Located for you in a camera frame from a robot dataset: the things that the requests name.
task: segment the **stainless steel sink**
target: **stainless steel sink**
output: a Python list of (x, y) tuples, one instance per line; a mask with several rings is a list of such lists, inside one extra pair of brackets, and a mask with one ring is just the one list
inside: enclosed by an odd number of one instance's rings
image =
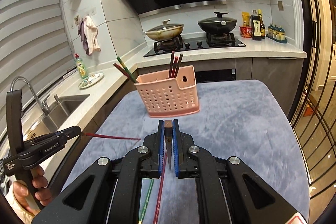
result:
[(89, 95), (60, 97), (50, 105), (50, 114), (42, 115), (24, 135), (24, 140), (55, 132)]

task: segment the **decorative plate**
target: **decorative plate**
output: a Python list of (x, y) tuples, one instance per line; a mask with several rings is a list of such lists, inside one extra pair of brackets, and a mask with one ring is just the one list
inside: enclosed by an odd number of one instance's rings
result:
[(85, 78), (83, 81), (80, 82), (78, 85), (79, 89), (86, 89), (95, 83), (99, 82), (101, 79), (103, 79), (104, 74), (102, 72), (96, 73), (94, 75), (91, 75), (87, 78)]

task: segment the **black wok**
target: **black wok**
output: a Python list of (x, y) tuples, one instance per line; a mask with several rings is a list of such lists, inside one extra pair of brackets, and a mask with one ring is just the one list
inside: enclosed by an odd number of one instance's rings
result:
[(236, 19), (230, 17), (222, 17), (222, 15), (226, 15), (228, 13), (214, 13), (217, 15), (217, 17), (210, 17), (200, 20), (198, 22), (198, 25), (203, 31), (211, 34), (221, 34), (229, 33), (235, 28), (237, 24)]

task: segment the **small bottle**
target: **small bottle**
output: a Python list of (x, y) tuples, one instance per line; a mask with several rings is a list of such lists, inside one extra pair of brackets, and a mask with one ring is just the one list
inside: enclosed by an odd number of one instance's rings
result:
[(258, 15), (260, 17), (260, 32), (261, 32), (261, 38), (264, 39), (266, 35), (266, 27), (263, 23), (263, 14), (261, 12), (261, 9), (258, 9)]
[(251, 15), (251, 25), (252, 39), (261, 40), (260, 16), (257, 15), (257, 10), (253, 10), (253, 15)]
[(275, 24), (275, 25), (273, 26), (273, 32), (272, 32), (272, 37), (273, 37), (274, 39), (277, 39), (277, 32), (278, 32), (278, 27), (277, 27), (277, 25)]
[(272, 29), (273, 29), (273, 24), (271, 24), (270, 26), (268, 26), (268, 37), (272, 37)]
[(81, 76), (82, 79), (86, 78), (89, 76), (87, 69), (83, 63), (83, 59), (81, 59), (78, 54), (75, 54), (76, 58), (76, 67), (78, 69), (79, 75)]
[(280, 26), (279, 28), (279, 38), (278, 40), (284, 41), (285, 40), (285, 30)]

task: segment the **faucet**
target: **faucet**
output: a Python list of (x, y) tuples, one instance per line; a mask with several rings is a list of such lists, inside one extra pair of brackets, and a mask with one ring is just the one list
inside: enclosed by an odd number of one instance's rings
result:
[(12, 81), (12, 83), (11, 83), (11, 85), (10, 85), (10, 90), (11, 90), (11, 91), (13, 91), (15, 83), (16, 83), (17, 81), (19, 81), (19, 80), (21, 80), (21, 81), (23, 81), (23, 82), (25, 82), (25, 83), (27, 84), (27, 86), (29, 87), (31, 93), (33, 94), (33, 96), (34, 96), (34, 98), (35, 98), (37, 104), (40, 106), (41, 110), (43, 111), (43, 113), (44, 113), (45, 115), (50, 114), (50, 109), (49, 109), (49, 106), (48, 106), (48, 104), (47, 104), (47, 99), (48, 99), (48, 97), (50, 96), (50, 94), (47, 96), (47, 98), (45, 98), (45, 99), (41, 102), (40, 99), (37, 97), (37, 95), (36, 95), (36, 93), (35, 93), (35, 91), (34, 91), (34, 89), (33, 89), (33, 86), (29, 83), (29, 81), (28, 81), (26, 78), (24, 78), (24, 77), (22, 77), (22, 76), (18, 76), (18, 77), (15, 77), (15, 78), (14, 78), (14, 80)]

